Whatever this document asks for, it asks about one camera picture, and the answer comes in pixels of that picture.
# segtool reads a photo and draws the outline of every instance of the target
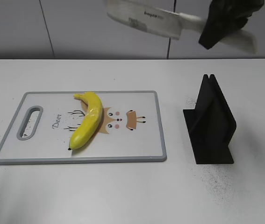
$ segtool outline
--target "knife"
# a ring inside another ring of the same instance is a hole
[[[182,29],[202,33],[206,20],[195,15],[173,13],[129,0],[107,0],[107,15],[126,26],[178,40]],[[256,53],[253,34],[239,30],[220,42],[248,53]]]

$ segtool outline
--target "table surface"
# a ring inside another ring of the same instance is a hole
[[[233,165],[196,165],[183,109],[215,74]],[[0,140],[25,92],[155,90],[168,159],[0,166],[0,224],[265,223],[265,60],[0,60]]]

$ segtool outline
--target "cutting board handle hole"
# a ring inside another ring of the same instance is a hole
[[[28,109],[17,132],[17,138],[19,140],[27,140],[33,137],[42,112],[43,108],[41,106],[32,106]]]

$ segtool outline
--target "white cutting board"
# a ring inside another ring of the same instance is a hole
[[[82,149],[68,151],[70,137],[84,119],[82,113],[86,114],[86,107],[73,98],[74,93],[83,92],[24,94],[0,144],[0,165],[166,159],[158,98],[154,91],[96,92],[105,108],[99,131]],[[26,114],[34,107],[43,110],[35,133],[30,138],[17,137]]]

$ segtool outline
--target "yellow banana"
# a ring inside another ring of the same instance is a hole
[[[100,98],[93,92],[74,94],[74,98],[82,100],[88,107],[82,124],[70,138],[68,150],[81,148],[90,140],[101,121],[103,110]]]

